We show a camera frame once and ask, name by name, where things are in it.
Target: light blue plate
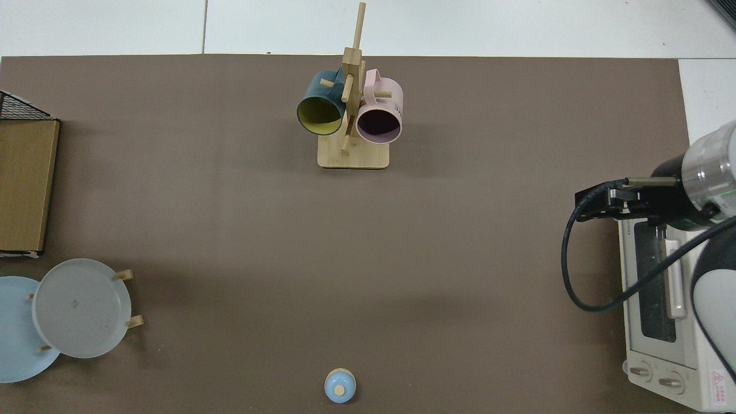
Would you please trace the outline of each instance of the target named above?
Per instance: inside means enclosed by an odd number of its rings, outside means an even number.
[[[18,382],[38,375],[59,356],[49,349],[33,325],[33,301],[38,282],[18,276],[0,278],[0,383]]]

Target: wooden base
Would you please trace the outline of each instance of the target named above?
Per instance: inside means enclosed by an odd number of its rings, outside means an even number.
[[[389,144],[373,144],[361,137],[345,141],[347,119],[340,129],[317,138],[317,163],[322,168],[383,169],[389,166]]]

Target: oven door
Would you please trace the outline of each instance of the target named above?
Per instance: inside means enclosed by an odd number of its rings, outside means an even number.
[[[636,283],[688,240],[688,233],[654,227],[644,219],[622,220],[619,232],[625,287]],[[696,369],[695,320],[689,295],[694,264],[692,256],[686,255],[627,300],[627,334],[632,351]]]

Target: brown surface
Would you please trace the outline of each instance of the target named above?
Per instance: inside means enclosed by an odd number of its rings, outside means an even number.
[[[0,121],[0,250],[43,249],[57,121]]]
[[[0,273],[130,267],[146,324],[2,386],[2,412],[687,411],[628,382],[621,310],[559,274],[574,192],[685,150],[677,62],[367,61],[406,93],[382,171],[318,167],[294,115],[339,57],[4,57],[0,86],[63,124],[47,254]],[[612,223],[571,248],[587,300],[620,289]]]

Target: black cable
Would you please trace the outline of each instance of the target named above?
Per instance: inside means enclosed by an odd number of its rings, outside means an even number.
[[[580,217],[580,212],[587,206],[588,203],[590,203],[590,201],[593,198],[597,197],[602,192],[616,188],[620,185],[626,185],[627,183],[629,183],[629,180],[627,178],[624,178],[621,180],[608,181],[606,183],[602,183],[601,185],[595,187],[588,194],[586,194],[582,200],[580,200],[580,203],[578,203],[577,206],[575,206],[575,209],[573,210],[573,213],[570,215],[570,219],[567,221],[567,225],[565,226],[565,233],[562,235],[562,255],[561,255],[562,256],[561,257],[562,281],[565,283],[565,289],[567,290],[567,295],[570,296],[570,299],[572,299],[573,303],[578,308],[583,309],[584,311],[605,312],[605,311],[614,309],[616,306],[623,304],[623,302],[625,302],[631,296],[639,292],[642,289],[642,287],[644,287],[647,283],[653,281],[654,278],[656,278],[660,273],[667,270],[668,267],[670,267],[672,264],[680,260],[681,257],[686,255],[692,249],[698,247],[698,245],[707,241],[711,237],[714,237],[722,233],[723,231],[731,227],[734,227],[736,225],[736,217],[731,217],[709,228],[708,230],[704,231],[698,236],[693,237],[690,241],[682,245],[679,249],[675,250],[674,253],[667,256],[664,260],[662,260],[656,266],[652,267],[647,273],[645,273],[643,277],[639,279],[639,281],[632,284],[628,289],[624,290],[618,297],[608,302],[607,304],[602,304],[602,305],[585,304],[575,294],[575,291],[573,290],[573,286],[570,284],[570,274],[567,271],[567,244],[570,241],[570,232],[573,229],[573,224],[575,224],[575,221],[578,219],[578,217]]]

